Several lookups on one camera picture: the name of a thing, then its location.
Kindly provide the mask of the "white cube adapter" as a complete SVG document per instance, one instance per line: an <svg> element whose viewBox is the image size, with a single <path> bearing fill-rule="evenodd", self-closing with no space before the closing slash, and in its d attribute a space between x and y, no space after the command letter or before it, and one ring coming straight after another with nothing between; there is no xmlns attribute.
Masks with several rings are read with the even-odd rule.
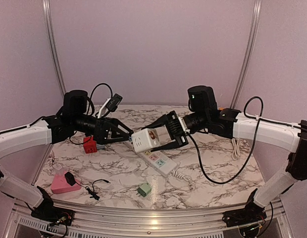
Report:
<svg viewBox="0 0 307 238"><path fill-rule="evenodd" d="M156 129L145 128L131 135L136 153L152 150L161 145Z"/></svg>

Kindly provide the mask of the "red cube socket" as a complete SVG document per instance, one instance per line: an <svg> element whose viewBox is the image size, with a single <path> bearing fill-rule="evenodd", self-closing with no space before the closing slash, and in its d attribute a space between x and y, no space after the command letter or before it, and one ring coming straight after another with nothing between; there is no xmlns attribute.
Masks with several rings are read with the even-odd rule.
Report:
<svg viewBox="0 0 307 238"><path fill-rule="evenodd" d="M86 154L97 152L97 143L94 141L93 136L84 137L83 148Z"/></svg>

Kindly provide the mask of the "white multicolour power strip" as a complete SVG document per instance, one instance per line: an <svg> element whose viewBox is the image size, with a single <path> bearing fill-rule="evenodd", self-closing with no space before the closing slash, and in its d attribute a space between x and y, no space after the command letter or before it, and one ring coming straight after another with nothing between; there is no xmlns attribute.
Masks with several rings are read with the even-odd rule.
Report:
<svg viewBox="0 0 307 238"><path fill-rule="evenodd" d="M125 141L124 144L135 152L131 142ZM179 167L176 162L160 151L146 151L136 154L164 177L168 177Z"/></svg>

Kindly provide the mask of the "green plug adapter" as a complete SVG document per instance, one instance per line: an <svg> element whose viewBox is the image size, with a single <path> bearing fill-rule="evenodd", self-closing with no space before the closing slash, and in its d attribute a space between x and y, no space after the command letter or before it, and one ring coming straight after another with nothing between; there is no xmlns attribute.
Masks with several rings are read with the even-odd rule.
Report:
<svg viewBox="0 0 307 238"><path fill-rule="evenodd" d="M146 197L151 191L152 187L149 183L143 183L137 188L137 193L142 197Z"/></svg>

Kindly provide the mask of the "black power adapter with cable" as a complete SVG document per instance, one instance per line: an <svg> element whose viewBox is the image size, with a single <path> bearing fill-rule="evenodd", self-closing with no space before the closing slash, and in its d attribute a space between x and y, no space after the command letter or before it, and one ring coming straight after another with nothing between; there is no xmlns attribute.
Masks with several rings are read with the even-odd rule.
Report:
<svg viewBox="0 0 307 238"><path fill-rule="evenodd" d="M74 185L78 185L80 187L83 187L87 192L88 194L90 195L90 198L93 198L97 201L99 201L100 197L98 196L98 193L96 192L96 189L95 189L95 183L97 182L105 182L105 183L110 183L110 181L106 180L106 179L98 179L98 180L95 180L92 182L92 188L90 188L89 186L83 186L81 185L74 177L74 175L70 172L66 172L65 175L65 180L66 182L70 185L70 186L74 186Z"/></svg>

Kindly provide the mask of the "pink triangular power strip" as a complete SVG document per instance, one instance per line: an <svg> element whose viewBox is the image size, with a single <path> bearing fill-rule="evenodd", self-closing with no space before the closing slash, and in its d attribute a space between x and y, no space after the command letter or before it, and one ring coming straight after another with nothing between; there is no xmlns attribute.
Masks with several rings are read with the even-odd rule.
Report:
<svg viewBox="0 0 307 238"><path fill-rule="evenodd" d="M53 194L61 194L66 192L77 191L81 189L80 184L74 179L73 184L69 184L70 172L64 172L63 175L55 175L51 184L51 191Z"/></svg>

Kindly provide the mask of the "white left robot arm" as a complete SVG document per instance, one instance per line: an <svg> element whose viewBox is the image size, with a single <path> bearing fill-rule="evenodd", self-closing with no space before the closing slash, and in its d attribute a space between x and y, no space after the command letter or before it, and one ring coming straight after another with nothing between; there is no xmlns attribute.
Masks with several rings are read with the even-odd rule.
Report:
<svg viewBox="0 0 307 238"><path fill-rule="evenodd" d="M63 98L55 115L42 116L33 123L0 131L0 160L35 147L53 145L71 138L75 132L91 136L97 144L106 145L127 141L133 130L116 118L88 115L91 98L84 90L72 90ZM48 193L16 177L0 165L0 192L27 203L46 220L58 213Z"/></svg>

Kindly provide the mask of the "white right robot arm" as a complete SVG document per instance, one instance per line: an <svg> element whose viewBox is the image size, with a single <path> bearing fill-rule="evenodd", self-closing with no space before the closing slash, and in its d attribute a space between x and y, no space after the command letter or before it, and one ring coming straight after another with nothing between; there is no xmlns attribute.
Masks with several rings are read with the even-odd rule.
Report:
<svg viewBox="0 0 307 238"><path fill-rule="evenodd" d="M209 86L191 87L188 96L190 113L181 117L172 111L143 127L133 136L136 151L178 149L199 132L251 142L250 154L258 160L266 182L241 210L245 222L296 182L307 179L307 121L282 122L244 110L220 109Z"/></svg>

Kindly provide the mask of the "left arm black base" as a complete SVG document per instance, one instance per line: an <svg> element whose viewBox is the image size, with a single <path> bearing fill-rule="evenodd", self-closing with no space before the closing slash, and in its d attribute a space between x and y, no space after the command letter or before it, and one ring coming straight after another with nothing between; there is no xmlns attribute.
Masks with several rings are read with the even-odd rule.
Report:
<svg viewBox="0 0 307 238"><path fill-rule="evenodd" d="M43 201L38 207L32 208L31 216L54 224L57 224L57 221L61 218L65 218L65 220L60 221L60 223L70 226L73 220L74 211L55 207L49 194L39 186L37 189L41 192Z"/></svg>

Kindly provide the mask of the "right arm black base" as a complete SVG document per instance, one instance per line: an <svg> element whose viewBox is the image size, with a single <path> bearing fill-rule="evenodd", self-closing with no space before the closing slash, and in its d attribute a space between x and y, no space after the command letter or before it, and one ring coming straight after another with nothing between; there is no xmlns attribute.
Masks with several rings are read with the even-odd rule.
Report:
<svg viewBox="0 0 307 238"><path fill-rule="evenodd" d="M257 188L248 197L244 208L230 210L223 213L222 221L227 227L245 225L260 220L263 221L267 218L264 208L259 207L254 203L256 192Z"/></svg>

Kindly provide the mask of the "light blue plug adapter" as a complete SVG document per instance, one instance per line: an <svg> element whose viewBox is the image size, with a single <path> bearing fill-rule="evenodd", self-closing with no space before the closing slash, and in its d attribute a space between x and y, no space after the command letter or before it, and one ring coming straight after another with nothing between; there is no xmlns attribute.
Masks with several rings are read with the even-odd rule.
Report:
<svg viewBox="0 0 307 238"><path fill-rule="evenodd" d="M97 145L97 149L98 149L98 150L101 150L101 149L104 149L104 148L105 148L104 145Z"/></svg>

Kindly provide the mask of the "aluminium front rail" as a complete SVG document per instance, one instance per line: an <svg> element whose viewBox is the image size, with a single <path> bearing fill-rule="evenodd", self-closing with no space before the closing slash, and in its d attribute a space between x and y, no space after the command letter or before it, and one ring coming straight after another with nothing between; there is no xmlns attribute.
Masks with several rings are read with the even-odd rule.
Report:
<svg viewBox="0 0 307 238"><path fill-rule="evenodd" d="M5 238L240 238L258 230L260 222L228 227L224 212L243 204L198 209L148 210L84 205L55 200L60 208L74 212L70 226L49 227L31 217L23 202L15 202L7 222Z"/></svg>

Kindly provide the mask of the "left aluminium frame post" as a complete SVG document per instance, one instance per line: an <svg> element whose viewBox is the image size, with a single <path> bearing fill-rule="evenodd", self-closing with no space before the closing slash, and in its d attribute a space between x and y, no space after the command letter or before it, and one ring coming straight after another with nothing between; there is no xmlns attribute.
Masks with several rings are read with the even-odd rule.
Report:
<svg viewBox="0 0 307 238"><path fill-rule="evenodd" d="M43 13L44 13L45 24L46 24L46 29L47 29L52 63L53 63L54 70L56 73L56 78L57 78L57 83L60 89L60 93L62 96L64 96L67 90L66 90L66 86L65 86L65 82L64 82L64 78L62 74L62 69L61 69L61 65L60 65L60 61L58 57L57 45L56 45L56 40L55 40L55 35L54 35L54 30L53 30L51 1L43 0L42 3L43 3Z"/></svg>

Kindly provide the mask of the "aluminium frame post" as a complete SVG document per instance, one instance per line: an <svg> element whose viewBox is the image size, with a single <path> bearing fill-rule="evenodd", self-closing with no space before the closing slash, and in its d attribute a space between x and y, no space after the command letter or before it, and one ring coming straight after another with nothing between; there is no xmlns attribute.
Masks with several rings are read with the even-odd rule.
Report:
<svg viewBox="0 0 307 238"><path fill-rule="evenodd" d="M52 63L53 63L54 70L56 73L56 78L57 78L57 83L60 89L60 93L62 96L64 96L67 90L66 90L66 86L65 86L65 82L64 82L64 78L62 74L62 69L61 69L61 65L60 65L60 61L58 57L57 45L56 45L56 40L55 40L55 35L54 35L54 30L53 30L51 1L43 0L42 3L43 3L43 13L44 13L45 24L46 24L46 29L47 29Z"/></svg>
<svg viewBox="0 0 307 238"><path fill-rule="evenodd" d="M261 6L262 1L261 0L255 0L254 1L254 7L253 7L253 13L252 13L252 20L250 25L250 32L249 37L247 41L247 47L244 55L244 59L242 62L241 70L239 73L238 81L235 87L235 91L233 94L233 98L230 104L231 109L235 109L237 106L237 102L239 100L239 97L241 95L243 85L246 80L246 75L248 71L248 67L251 61L251 56L255 47L257 32L259 28L259 20L260 20L260 13L261 13Z"/></svg>

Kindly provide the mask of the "right aluminium frame post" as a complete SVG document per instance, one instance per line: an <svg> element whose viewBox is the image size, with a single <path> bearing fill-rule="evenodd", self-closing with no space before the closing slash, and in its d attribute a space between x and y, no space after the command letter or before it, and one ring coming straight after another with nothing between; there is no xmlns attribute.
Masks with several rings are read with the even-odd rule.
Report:
<svg viewBox="0 0 307 238"><path fill-rule="evenodd" d="M252 13L252 20L250 25L250 32L249 37L247 41L247 47L244 55L244 59L242 62L241 70L239 73L238 81L235 87L235 91L233 94L233 98L230 104L231 109L235 109L237 106L237 102L239 100L239 97L241 95L243 85L246 80L246 75L248 71L248 67L251 61L251 56L255 47L257 32L259 28L259 20L260 20L260 13L261 13L261 6L262 1L261 0L255 0L254 1L254 7L253 7L253 13Z"/></svg>

